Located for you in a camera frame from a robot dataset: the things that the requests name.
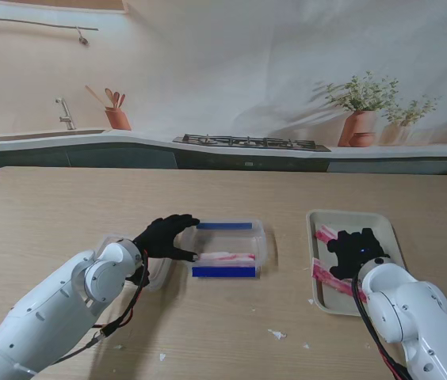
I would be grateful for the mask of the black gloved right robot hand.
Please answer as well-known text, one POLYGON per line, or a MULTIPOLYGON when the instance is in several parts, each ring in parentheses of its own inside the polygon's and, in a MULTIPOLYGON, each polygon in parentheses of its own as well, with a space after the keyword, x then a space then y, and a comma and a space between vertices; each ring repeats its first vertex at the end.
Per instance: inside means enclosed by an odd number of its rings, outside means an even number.
POLYGON ((336 239, 327 242, 327 250, 337 257, 338 263, 330 268, 330 273, 340 280, 352 279, 371 260, 391 258, 384 252, 371 228, 351 234, 341 230, 336 239))

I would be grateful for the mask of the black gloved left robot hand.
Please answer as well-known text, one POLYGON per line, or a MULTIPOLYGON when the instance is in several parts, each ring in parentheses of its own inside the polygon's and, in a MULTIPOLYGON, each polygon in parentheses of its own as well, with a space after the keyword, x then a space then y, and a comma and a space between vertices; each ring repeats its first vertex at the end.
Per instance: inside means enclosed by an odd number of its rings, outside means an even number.
POLYGON ((132 242, 139 251, 146 252, 150 258, 194 262, 198 255, 175 247, 174 241, 180 233, 198 226, 199 223, 199 219, 188 214, 157 218, 132 242))

